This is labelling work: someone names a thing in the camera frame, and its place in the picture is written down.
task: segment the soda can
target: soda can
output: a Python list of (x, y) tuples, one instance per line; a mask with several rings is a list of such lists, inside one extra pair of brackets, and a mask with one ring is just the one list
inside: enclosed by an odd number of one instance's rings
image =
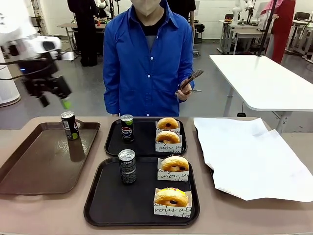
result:
[(67, 135), (67, 139), (71, 141), (78, 139), (79, 131), (74, 112), (67, 111), (62, 113), (61, 120), (65, 133)]
[(135, 152), (124, 149), (118, 154), (119, 168), (121, 171), (122, 182), (131, 184), (136, 181), (136, 158)]
[(122, 138), (125, 143), (130, 143), (135, 140), (134, 138), (134, 122), (133, 116), (126, 114), (121, 117), (122, 122)]

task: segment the paper donut holder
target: paper donut holder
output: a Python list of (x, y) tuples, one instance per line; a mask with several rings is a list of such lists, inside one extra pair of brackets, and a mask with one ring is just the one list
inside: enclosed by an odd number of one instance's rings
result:
[(183, 181), (188, 182), (189, 169), (183, 172), (171, 172), (161, 169), (161, 163), (163, 159), (157, 159), (157, 179), (158, 180), (168, 180), (168, 181)]
[(182, 152), (182, 136), (179, 136), (180, 143), (162, 143), (156, 138), (156, 152), (165, 153), (181, 153)]
[(192, 208), (192, 195), (191, 191), (185, 192), (188, 196), (188, 204), (186, 207), (171, 207), (165, 206), (158, 203), (155, 203), (155, 198), (153, 200), (153, 212), (154, 214), (159, 215), (167, 215), (167, 216), (174, 216), (174, 217), (183, 217), (183, 218), (190, 218), (191, 208)]
[(157, 127), (157, 123), (158, 123), (158, 121), (156, 121), (156, 134), (158, 134), (158, 133), (161, 132), (161, 131), (172, 131), (172, 132), (175, 132), (176, 134), (180, 135), (180, 122), (179, 122), (179, 121), (177, 121), (177, 123), (178, 123), (178, 128), (172, 129), (172, 130), (163, 130), (163, 129), (159, 129), (159, 128)]

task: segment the donut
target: donut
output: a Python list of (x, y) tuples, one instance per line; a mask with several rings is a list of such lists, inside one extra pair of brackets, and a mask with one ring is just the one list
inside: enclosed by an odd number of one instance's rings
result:
[(158, 121), (157, 127), (162, 130), (173, 130), (179, 128), (178, 122), (172, 117), (162, 118)]
[(156, 141), (163, 143), (180, 143), (180, 138), (175, 132), (161, 131), (156, 135)]
[(155, 203), (171, 207), (185, 207), (188, 204), (188, 196), (177, 188), (164, 188), (156, 193)]
[(180, 156), (168, 157), (161, 162), (161, 169), (165, 171), (182, 172), (187, 171), (188, 168), (187, 159)]

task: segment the crumpled white paper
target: crumpled white paper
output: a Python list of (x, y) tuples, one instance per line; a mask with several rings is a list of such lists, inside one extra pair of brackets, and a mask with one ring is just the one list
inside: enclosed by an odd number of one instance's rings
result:
[(313, 201), (313, 176), (276, 130), (262, 120), (194, 118), (215, 188), (244, 200)]

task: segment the person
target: person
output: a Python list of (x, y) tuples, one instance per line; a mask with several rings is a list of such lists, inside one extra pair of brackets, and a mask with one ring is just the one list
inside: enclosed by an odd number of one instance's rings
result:
[[(262, 11), (262, 14), (267, 14), (273, 6), (271, 0)], [(275, 6), (273, 18), (275, 19), (272, 35), (270, 36), (266, 56), (276, 63), (282, 62), (285, 47), (288, 41), (289, 33), (292, 26), (293, 14), (295, 8), (295, 0), (278, 0)]]
[(98, 8), (94, 0), (67, 0), (69, 10), (76, 15), (77, 27), (80, 38), (82, 66), (97, 65), (96, 27), (94, 16)]
[(103, 81), (107, 112), (113, 116), (176, 117), (194, 83), (192, 31), (166, 0), (131, 0), (108, 23), (104, 36)]
[(196, 2), (195, 0), (167, 0), (170, 9), (183, 16), (187, 21), (190, 15), (190, 25), (195, 31), (194, 20), (195, 20), (195, 10), (196, 10)]

